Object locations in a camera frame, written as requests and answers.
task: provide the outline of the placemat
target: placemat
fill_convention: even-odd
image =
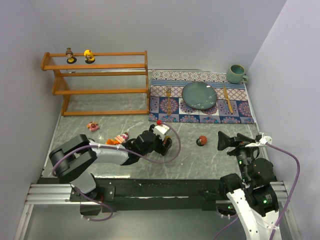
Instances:
[[[216,104],[207,110],[197,110],[187,106],[182,99],[182,90],[190,82],[205,82],[213,87],[217,94]],[[242,83],[229,83],[225,73],[153,70],[150,74],[150,85],[150,121],[206,124],[255,123],[245,86]],[[167,115],[167,86],[171,89],[171,115]],[[227,88],[233,113],[229,111],[225,100],[224,86]]]

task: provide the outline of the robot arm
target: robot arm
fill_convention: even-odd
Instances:
[[[116,146],[118,149],[108,148],[86,148],[76,154],[69,156],[55,170],[59,183],[71,183],[81,190],[84,194],[93,191],[97,185],[94,176],[87,171],[93,163],[113,163],[117,165],[131,165],[138,162],[139,157],[135,154],[121,151],[126,149],[138,153],[142,156],[155,151],[165,156],[172,146],[172,140],[167,133],[169,127],[166,125],[152,124],[149,130],[144,131],[137,138]],[[80,134],[63,145],[57,147],[49,154],[53,166],[73,150],[87,145],[108,146],[90,140],[84,134]]]
[[[258,147],[271,143],[272,138],[267,133],[258,134],[251,139],[240,133],[229,137],[218,132],[218,150],[235,147],[227,152],[235,156],[242,179],[235,173],[220,179],[220,193],[232,202],[233,208],[241,221],[247,240],[268,240],[273,225],[279,217],[279,204],[270,182],[277,181],[273,173],[273,164],[265,158],[254,157]],[[274,240],[281,240],[279,230],[275,232]]]

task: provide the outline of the mug handle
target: mug handle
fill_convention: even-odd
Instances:
[[[242,83],[247,83],[249,80],[248,76],[247,75],[243,75],[243,78],[242,78]]]

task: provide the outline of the mug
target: mug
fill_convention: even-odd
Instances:
[[[245,68],[241,65],[232,65],[226,72],[226,79],[232,84],[248,82],[248,76],[245,75]]]

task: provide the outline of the ceramic cup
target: ceramic cup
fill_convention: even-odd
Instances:
[[[247,83],[248,76],[245,68],[241,65],[232,65],[226,72],[226,79],[232,84]]]

